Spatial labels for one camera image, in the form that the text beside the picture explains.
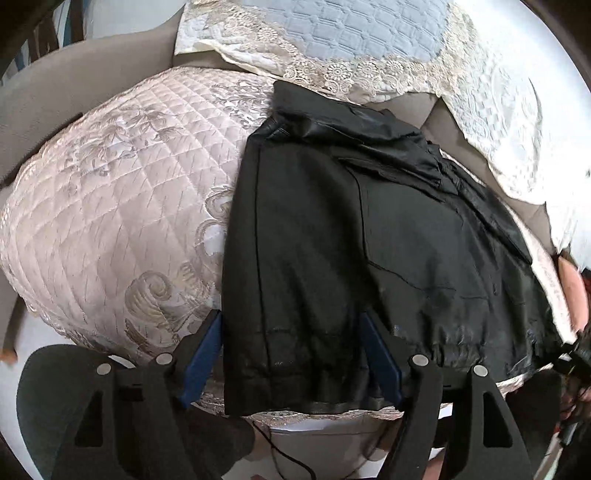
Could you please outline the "blue lace-trimmed cover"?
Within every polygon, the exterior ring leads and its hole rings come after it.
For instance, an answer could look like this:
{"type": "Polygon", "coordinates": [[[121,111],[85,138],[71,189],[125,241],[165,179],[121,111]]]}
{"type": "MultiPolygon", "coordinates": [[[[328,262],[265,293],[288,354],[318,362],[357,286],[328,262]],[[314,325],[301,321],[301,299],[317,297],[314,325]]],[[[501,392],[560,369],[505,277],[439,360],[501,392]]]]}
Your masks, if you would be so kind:
{"type": "Polygon", "coordinates": [[[455,93],[474,48],[452,1],[189,1],[174,52],[363,104],[455,93]]]}

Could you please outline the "black leather jacket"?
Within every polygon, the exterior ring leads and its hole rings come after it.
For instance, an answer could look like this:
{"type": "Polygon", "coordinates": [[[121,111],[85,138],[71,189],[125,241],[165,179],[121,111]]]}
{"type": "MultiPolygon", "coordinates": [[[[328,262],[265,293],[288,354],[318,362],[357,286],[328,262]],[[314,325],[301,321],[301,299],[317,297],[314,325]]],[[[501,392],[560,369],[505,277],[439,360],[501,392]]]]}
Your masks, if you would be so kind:
{"type": "Polygon", "coordinates": [[[231,202],[225,411],[386,407],[363,314],[441,367],[530,373],[562,343],[532,263],[497,195],[420,130],[278,81],[231,202]]]}

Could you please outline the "blue striped curtain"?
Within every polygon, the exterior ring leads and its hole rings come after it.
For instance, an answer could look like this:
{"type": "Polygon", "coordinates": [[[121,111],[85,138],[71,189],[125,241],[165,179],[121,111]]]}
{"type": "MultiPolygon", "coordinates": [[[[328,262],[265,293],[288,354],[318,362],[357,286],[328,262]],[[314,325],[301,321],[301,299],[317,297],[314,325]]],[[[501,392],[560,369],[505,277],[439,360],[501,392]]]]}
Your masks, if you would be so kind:
{"type": "Polygon", "coordinates": [[[89,1],[1,0],[1,85],[31,63],[82,41],[89,1]]]}

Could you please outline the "white embossed lace cover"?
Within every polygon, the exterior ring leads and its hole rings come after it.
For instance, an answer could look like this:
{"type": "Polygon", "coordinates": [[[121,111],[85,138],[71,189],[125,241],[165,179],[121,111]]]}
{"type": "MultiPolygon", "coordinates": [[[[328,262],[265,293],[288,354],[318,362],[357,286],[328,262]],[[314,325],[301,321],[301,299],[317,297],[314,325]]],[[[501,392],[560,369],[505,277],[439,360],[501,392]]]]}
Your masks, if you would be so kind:
{"type": "Polygon", "coordinates": [[[590,145],[551,110],[535,83],[480,35],[470,16],[448,18],[442,62],[453,63],[443,99],[467,142],[509,197],[543,204],[551,241],[590,265],[590,145]]]}

